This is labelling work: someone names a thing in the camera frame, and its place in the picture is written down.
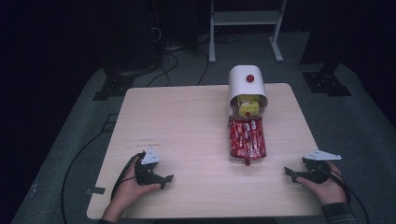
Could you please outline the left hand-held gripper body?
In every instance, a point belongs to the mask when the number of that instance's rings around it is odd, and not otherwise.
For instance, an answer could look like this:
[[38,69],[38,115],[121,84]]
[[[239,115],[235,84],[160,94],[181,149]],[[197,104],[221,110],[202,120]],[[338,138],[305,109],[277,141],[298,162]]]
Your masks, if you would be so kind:
[[153,170],[160,161],[160,156],[153,150],[138,154],[139,160],[134,166],[135,178],[139,185],[161,184],[165,178],[156,175]]

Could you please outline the white metal stand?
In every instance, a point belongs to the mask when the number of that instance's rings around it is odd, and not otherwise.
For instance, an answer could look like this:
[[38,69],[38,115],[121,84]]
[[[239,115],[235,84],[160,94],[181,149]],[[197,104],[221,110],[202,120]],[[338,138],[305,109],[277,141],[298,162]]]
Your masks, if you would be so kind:
[[214,0],[211,0],[210,30],[208,60],[216,61],[215,28],[217,26],[244,26],[244,25],[274,25],[274,34],[269,37],[269,43],[278,63],[284,61],[277,44],[277,39],[283,21],[287,0],[281,0],[277,10],[261,11],[216,11]]

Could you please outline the person's left hand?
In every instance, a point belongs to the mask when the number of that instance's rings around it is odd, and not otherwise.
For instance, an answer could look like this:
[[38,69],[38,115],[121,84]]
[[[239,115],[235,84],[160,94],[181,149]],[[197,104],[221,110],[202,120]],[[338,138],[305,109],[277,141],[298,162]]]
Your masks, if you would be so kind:
[[122,214],[137,202],[140,197],[161,187],[160,184],[141,186],[137,183],[134,171],[134,167],[137,162],[138,158],[135,158],[132,161],[127,173],[121,180],[113,199],[110,201],[110,204],[106,209],[106,213],[113,219],[120,218]]

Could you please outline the black stand base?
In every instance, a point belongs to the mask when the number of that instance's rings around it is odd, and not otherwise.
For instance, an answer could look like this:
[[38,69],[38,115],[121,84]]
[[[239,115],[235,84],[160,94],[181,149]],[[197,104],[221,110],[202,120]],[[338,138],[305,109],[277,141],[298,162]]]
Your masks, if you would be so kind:
[[303,77],[313,93],[327,93],[329,96],[351,95],[348,88],[342,85],[334,74],[303,72]]
[[109,97],[123,97],[132,88],[134,78],[131,76],[107,77],[101,90],[94,96],[94,101],[105,101]]

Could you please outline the yellow round cup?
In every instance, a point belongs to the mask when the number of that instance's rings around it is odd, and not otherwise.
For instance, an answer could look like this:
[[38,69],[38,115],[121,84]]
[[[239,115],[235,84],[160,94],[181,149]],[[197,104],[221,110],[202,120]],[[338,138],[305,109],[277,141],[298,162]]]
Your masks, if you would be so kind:
[[243,118],[250,118],[257,116],[260,111],[260,106],[258,102],[252,103],[242,103],[239,106],[239,115]]

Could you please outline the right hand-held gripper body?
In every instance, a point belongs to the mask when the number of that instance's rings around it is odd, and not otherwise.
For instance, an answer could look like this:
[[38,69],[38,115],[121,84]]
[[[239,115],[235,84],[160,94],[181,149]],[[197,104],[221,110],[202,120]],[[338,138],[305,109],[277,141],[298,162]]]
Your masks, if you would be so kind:
[[307,169],[303,174],[303,178],[322,184],[330,177],[331,168],[328,161],[340,161],[341,159],[340,155],[315,149],[302,157],[303,164]]

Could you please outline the person's right hand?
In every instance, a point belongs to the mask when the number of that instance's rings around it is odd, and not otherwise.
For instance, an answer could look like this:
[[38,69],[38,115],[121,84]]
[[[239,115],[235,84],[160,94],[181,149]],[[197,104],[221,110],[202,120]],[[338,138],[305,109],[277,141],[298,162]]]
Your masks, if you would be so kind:
[[344,190],[330,178],[322,184],[305,179],[305,187],[315,194],[322,205],[347,202]]

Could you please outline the white mini drawer cabinet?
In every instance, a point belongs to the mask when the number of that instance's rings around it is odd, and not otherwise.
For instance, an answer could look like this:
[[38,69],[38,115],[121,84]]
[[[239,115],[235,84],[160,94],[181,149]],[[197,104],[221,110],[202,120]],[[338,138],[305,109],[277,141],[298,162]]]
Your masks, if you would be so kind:
[[260,94],[267,98],[262,72],[256,65],[237,65],[229,74],[230,102],[240,94]]

